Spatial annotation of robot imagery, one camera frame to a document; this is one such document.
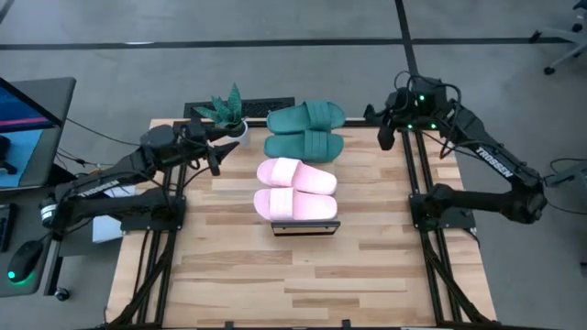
keyboard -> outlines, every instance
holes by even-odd
[[[0,252],[8,250],[16,211],[17,206],[12,203],[0,204]]]
[[[295,99],[293,97],[272,98],[272,99],[258,99],[258,100],[242,100],[242,115],[248,118],[266,118],[269,112],[281,110],[286,107],[294,106]],[[197,111],[194,110],[197,106],[214,109],[211,102],[199,102],[187,104],[187,111],[183,114],[184,118],[196,117],[202,118]]]

succulent plant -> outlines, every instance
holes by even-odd
[[[212,119],[218,127],[234,129],[241,126],[242,102],[240,100],[240,92],[235,83],[232,84],[227,102],[224,102],[220,96],[212,96],[212,105],[215,110],[203,106],[197,106],[194,110],[198,114]]]

gray concrete floor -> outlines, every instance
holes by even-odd
[[[412,38],[525,38],[544,26],[570,28],[573,4],[409,0],[405,10]],[[18,0],[0,25],[3,44],[400,37],[391,0]],[[546,175],[552,159],[587,157],[587,60],[564,63],[553,76],[542,74],[567,47],[416,46],[415,56],[421,73],[460,86],[463,103],[494,137]],[[382,105],[393,76],[404,69],[403,46],[0,51],[0,76],[9,81],[75,77],[70,117],[130,141],[152,118],[180,117],[184,103],[225,94],[232,82],[245,98],[327,98],[348,116],[360,116],[367,103]],[[130,151],[72,125],[61,147],[96,162],[113,162]],[[468,190],[507,189],[474,159],[459,158],[459,164]],[[587,210],[582,194],[573,185],[547,190],[554,204]],[[481,212],[476,219],[500,321],[583,329],[587,279],[579,263],[587,260],[585,216],[547,208],[534,225]],[[0,299],[0,328],[99,324],[116,256],[113,244],[66,260],[60,285],[74,292],[68,302],[39,294]]]

green slide sandal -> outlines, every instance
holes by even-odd
[[[282,110],[270,112],[267,128],[273,134],[302,133],[307,129],[329,132],[345,125],[345,112],[328,101],[305,101]]]
[[[342,136],[311,130],[265,139],[265,155],[270,158],[286,157],[311,162],[329,162],[340,155],[343,147]]]

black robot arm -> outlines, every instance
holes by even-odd
[[[391,149],[396,129],[435,129],[454,145],[450,149],[471,150],[512,186],[509,192],[489,193],[455,191],[446,184],[435,184],[423,199],[422,210],[439,218],[450,207],[462,207],[497,212],[525,224],[537,221],[547,204],[539,173],[491,137],[482,121],[460,104],[460,99],[447,99],[447,87],[456,89],[455,86],[420,76],[411,76],[410,82],[413,83],[408,87],[390,94],[381,112],[375,113],[372,105],[365,110],[365,118],[380,125],[378,140],[382,149]]]
[[[84,218],[110,215],[119,220],[140,218],[172,219],[178,212],[175,202],[161,187],[143,194],[109,198],[105,190],[152,181],[157,171],[165,171],[199,159],[207,160],[213,175],[219,175],[218,165],[238,145],[238,142],[212,147],[226,130],[204,128],[198,119],[173,128],[157,126],[141,137],[140,147],[125,156],[115,166],[55,186],[40,206],[44,226],[55,232],[64,232]]]

